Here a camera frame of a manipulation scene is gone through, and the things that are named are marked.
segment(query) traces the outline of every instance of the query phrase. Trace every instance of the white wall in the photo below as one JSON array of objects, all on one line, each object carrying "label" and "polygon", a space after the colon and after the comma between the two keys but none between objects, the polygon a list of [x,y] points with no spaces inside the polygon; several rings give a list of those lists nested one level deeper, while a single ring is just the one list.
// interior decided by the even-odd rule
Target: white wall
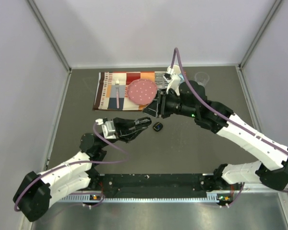
[{"label": "white wall", "polygon": [[274,0],[36,0],[72,67],[240,63]]},{"label": "white wall", "polygon": [[45,162],[66,77],[25,0],[0,0],[0,230],[18,229],[12,198]]},{"label": "white wall", "polygon": [[264,133],[288,146],[288,0],[267,28],[244,72]]}]

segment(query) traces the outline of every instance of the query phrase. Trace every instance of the pink plate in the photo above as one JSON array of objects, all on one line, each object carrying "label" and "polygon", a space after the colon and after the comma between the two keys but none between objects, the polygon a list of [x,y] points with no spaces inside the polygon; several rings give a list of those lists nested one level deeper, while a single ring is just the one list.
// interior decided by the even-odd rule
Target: pink plate
[{"label": "pink plate", "polygon": [[130,101],[135,104],[149,104],[155,98],[157,85],[148,79],[138,79],[130,83],[127,89],[127,95]]}]

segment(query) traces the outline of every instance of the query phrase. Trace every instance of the gray floor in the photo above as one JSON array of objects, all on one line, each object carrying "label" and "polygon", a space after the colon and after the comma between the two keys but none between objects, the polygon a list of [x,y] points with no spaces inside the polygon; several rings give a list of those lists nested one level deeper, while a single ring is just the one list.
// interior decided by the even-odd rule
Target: gray floor
[{"label": "gray floor", "polygon": [[243,194],[222,209],[194,203],[104,203],[92,210],[68,206],[56,203],[32,230],[288,230],[277,193]]},{"label": "gray floor", "polygon": [[[120,69],[120,71],[155,70]],[[230,107],[246,123],[251,124],[251,117],[246,105],[242,88],[235,67],[195,67],[185,68],[187,76],[204,71],[210,81],[206,86],[209,100],[219,101]],[[56,134],[50,167],[72,157],[79,151],[80,137],[92,132],[97,118],[129,118],[145,116],[141,112],[92,111],[100,71],[113,69],[73,70],[63,111]],[[159,119],[164,124],[161,132],[152,128],[144,131],[129,144],[118,143],[131,154],[131,159],[122,164],[99,165],[100,173],[211,173],[222,163],[247,163],[256,159],[227,139],[199,128],[193,119],[172,115]],[[122,159],[117,150],[106,147],[107,161]]]}]

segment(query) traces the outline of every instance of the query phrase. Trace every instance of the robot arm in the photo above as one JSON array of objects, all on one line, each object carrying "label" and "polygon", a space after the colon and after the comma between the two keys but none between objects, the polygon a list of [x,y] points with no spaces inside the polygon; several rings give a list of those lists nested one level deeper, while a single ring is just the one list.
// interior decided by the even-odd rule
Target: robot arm
[{"label": "robot arm", "polygon": [[[186,82],[177,84],[178,77],[171,69],[168,69],[164,78],[169,83],[168,88],[158,91],[155,99],[143,110],[144,113],[162,118],[167,118],[171,114],[192,117],[200,127],[233,141],[259,160],[241,165],[220,165],[214,171],[215,183],[219,184],[220,188],[226,184],[241,182],[263,183],[275,190],[283,190],[286,187],[288,184],[288,155],[277,148],[288,153],[288,147],[276,143],[250,127],[224,104],[208,100],[205,88],[197,82],[189,81],[204,102],[245,129],[226,121],[203,106],[193,95]],[[272,143],[276,148],[271,147],[268,143]]]},{"label": "robot arm", "polygon": [[[114,118],[109,121],[98,119],[96,123],[102,126],[103,133],[100,135],[108,141],[114,143],[120,140],[128,143],[151,125],[151,119],[148,117],[137,120]],[[103,148],[107,145],[93,133],[84,134],[81,137],[80,151],[72,158],[50,170],[38,174],[35,172],[28,173],[18,188],[13,201],[29,221],[35,221],[63,197],[88,186],[93,189],[96,188],[96,180],[94,179],[98,176],[98,172],[95,166],[98,163],[91,161],[102,161],[107,153]],[[36,179],[38,181],[19,200],[21,193]]]}]

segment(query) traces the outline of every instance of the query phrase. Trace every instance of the placemat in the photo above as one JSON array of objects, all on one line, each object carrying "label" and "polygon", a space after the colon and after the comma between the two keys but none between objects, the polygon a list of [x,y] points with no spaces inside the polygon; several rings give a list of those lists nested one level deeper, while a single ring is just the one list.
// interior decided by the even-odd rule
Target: placemat
[{"label": "placemat", "polygon": [[[122,110],[141,111],[146,105],[137,105],[131,102],[127,96],[128,85],[137,79],[149,79],[154,81],[159,89],[166,88],[168,83],[163,79],[164,71],[152,72],[101,72],[99,73],[97,93],[93,110]],[[115,80],[120,82],[119,101],[120,107],[116,105]]]}]

